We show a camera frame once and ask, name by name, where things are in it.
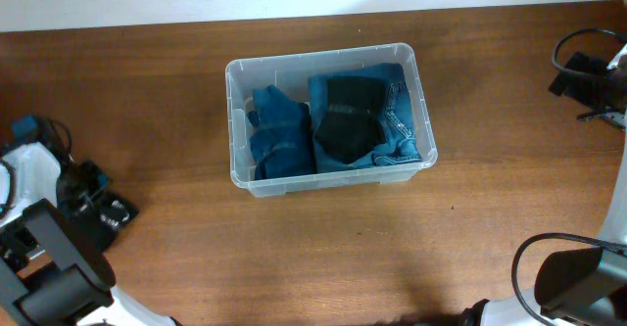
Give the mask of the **large black garment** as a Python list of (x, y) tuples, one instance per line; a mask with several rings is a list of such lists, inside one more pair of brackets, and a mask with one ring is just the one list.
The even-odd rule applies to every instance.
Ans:
[(104, 191), (96, 196), (81, 195), (77, 208), (70, 211), (70, 222), (104, 252), (138, 213), (139, 209), (131, 201), (115, 192)]

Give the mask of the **medium blue jeans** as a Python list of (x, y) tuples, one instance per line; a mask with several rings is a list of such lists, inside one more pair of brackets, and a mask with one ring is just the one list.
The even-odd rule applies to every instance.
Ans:
[[(385, 132), (386, 142), (376, 146), (370, 153), (350, 164), (343, 164), (329, 157), (314, 139), (314, 133), (327, 110), (327, 79), (334, 76), (373, 77), (382, 80), (386, 86), (386, 99), (382, 113), (378, 118)], [(308, 86), (313, 124), (313, 149), (319, 172), (336, 172), (422, 161), (422, 156), (417, 150), (410, 91), (401, 65), (383, 63), (358, 70), (318, 74), (309, 78)]]

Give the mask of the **small black garment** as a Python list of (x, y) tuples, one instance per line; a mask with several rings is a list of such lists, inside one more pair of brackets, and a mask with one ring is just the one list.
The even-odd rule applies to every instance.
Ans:
[(385, 83), (373, 77), (327, 79), (327, 110), (315, 141), (334, 160), (350, 164), (386, 142), (379, 121), (386, 99)]

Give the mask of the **dark blue taped knit garment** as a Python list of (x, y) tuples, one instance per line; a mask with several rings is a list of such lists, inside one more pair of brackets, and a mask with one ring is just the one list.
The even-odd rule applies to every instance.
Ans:
[(254, 179), (315, 174), (309, 106), (290, 99), (275, 85), (254, 89), (253, 104), (247, 119), (254, 128), (249, 138)]

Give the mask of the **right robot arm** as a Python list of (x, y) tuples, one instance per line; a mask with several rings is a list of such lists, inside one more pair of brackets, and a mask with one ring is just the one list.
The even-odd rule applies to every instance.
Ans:
[[(626, 51), (610, 62), (575, 53), (550, 86), (552, 93), (587, 106), (584, 120), (601, 117), (626, 125)], [(533, 288), (518, 284), (523, 252), (545, 240), (577, 243), (574, 250), (550, 254)], [(459, 316), (461, 325), (623, 325), (626, 322), (626, 169), (618, 172), (602, 228), (595, 238), (566, 233), (542, 233), (525, 240), (511, 265), (513, 297), (483, 300)]]

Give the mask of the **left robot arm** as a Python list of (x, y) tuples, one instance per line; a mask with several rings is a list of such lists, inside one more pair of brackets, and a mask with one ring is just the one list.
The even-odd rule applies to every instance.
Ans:
[(139, 213), (61, 122), (25, 116), (1, 148), (1, 306), (20, 325), (177, 326), (124, 292), (104, 256)]

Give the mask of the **clear plastic storage bin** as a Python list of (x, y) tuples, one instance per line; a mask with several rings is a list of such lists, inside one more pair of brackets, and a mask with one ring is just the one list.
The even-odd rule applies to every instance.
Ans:
[[(290, 99), (308, 103), (310, 77), (335, 71), (357, 70), (380, 63), (398, 63), (403, 67), (410, 93), (417, 151), (423, 158), (421, 163), (268, 180), (254, 178), (256, 163), (250, 149), (250, 137), (254, 133), (254, 127), (247, 119), (247, 113), (254, 108), (255, 89), (272, 84)], [(438, 159), (415, 53), (406, 43), (236, 59), (225, 68), (225, 85), (230, 177), (237, 187), (248, 190), (255, 197), (354, 184), (408, 181), (417, 172), (434, 165)]]

